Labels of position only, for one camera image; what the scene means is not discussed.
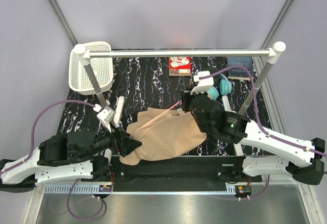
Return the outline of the pink wire hanger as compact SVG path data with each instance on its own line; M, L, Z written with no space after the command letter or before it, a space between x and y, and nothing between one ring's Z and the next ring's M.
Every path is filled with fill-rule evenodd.
M176 106L180 105L182 103L182 100L179 100L177 103L175 103L174 105L172 105L171 107L169 107L168 109L165 109L163 112L161 112L160 114L158 114L156 117L152 118L150 121L146 122L143 127L146 127L147 125L151 124L152 122L156 121L157 119L159 119L160 117L162 117L163 115L166 115L169 113L170 110L172 110L173 108L175 108Z

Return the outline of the beige t shirt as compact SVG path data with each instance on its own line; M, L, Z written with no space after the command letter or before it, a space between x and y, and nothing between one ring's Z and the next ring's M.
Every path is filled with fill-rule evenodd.
M176 158L199 146L207 135L200 131L190 112L170 110L156 121L142 126L163 112L164 109L148 108L139 112L137 121L127 127L127 133L142 146L131 154L120 157L126 165L137 165L140 161L159 161Z

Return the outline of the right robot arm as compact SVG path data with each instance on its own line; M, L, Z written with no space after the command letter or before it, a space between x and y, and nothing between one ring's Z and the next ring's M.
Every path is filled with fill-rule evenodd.
M287 175L303 184L320 184L324 176L324 140L302 140L269 130L246 116L224 110L206 93L193 94L182 90L180 95L183 109L191 113L199 130L208 137L272 153L268 157L244 157L242 164L232 168L235 180L241 182L260 175Z

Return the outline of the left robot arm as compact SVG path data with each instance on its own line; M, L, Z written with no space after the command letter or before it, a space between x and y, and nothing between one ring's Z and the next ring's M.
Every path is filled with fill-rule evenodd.
M33 150L30 158L1 160L1 191L28 192L43 184L75 179L107 181L111 155L125 157L141 145L121 130L104 136L88 129L55 135Z

